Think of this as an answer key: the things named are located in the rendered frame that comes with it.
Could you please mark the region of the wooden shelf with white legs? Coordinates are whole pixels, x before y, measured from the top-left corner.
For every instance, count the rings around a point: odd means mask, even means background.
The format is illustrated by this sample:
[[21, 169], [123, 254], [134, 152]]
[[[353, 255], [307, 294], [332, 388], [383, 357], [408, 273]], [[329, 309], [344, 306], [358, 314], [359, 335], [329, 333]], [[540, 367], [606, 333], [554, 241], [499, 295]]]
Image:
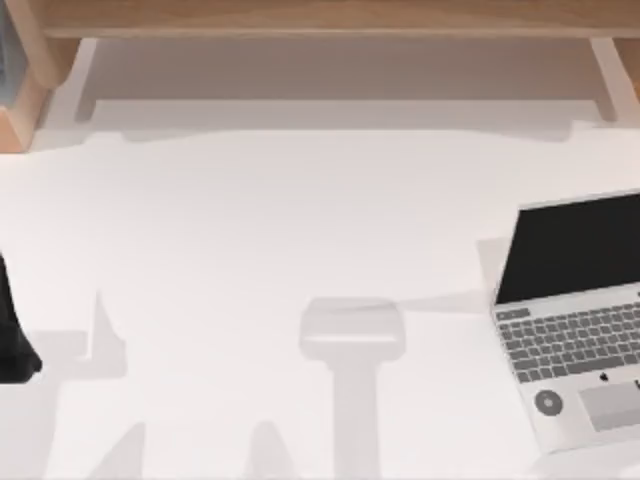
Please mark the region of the wooden shelf with white legs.
[[29, 0], [42, 74], [104, 99], [589, 100], [609, 40], [640, 102], [640, 0]]

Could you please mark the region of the wooden cabinet with grey inside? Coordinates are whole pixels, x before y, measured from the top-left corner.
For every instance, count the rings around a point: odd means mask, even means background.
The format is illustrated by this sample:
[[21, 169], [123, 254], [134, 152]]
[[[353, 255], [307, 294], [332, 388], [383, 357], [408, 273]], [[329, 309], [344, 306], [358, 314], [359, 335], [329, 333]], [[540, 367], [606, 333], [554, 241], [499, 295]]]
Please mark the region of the wooden cabinet with grey inside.
[[29, 149], [48, 96], [35, 79], [9, 10], [0, 0], [0, 154]]

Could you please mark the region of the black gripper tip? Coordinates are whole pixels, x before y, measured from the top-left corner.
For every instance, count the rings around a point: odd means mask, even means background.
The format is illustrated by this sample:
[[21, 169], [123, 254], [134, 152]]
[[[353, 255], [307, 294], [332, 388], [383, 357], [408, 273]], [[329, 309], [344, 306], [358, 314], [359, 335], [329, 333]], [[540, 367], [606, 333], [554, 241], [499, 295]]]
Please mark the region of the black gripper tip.
[[0, 254], [0, 385], [24, 384], [43, 362], [16, 314], [4, 257]]

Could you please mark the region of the silver open laptop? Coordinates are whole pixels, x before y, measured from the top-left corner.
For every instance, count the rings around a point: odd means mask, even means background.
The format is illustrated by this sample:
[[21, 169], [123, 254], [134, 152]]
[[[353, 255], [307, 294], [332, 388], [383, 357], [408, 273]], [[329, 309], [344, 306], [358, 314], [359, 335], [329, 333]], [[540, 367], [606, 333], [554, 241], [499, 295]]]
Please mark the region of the silver open laptop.
[[524, 205], [490, 311], [536, 440], [640, 440], [640, 188]]

